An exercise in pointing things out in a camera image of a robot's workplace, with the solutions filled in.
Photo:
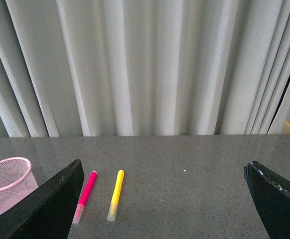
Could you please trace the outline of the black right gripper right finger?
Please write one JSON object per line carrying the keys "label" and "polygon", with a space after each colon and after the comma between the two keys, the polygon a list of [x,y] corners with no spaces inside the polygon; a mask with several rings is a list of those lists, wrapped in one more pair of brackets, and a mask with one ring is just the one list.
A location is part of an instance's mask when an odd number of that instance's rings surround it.
{"label": "black right gripper right finger", "polygon": [[258,161],[244,167],[254,205],[271,239],[290,239],[290,181]]}

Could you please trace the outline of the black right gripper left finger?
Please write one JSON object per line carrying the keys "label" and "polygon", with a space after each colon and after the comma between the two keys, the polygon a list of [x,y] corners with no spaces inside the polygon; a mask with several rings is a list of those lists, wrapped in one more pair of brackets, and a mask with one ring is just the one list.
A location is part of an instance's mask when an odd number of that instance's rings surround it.
{"label": "black right gripper left finger", "polygon": [[0,239],[66,239],[83,182],[76,159],[0,215]]}

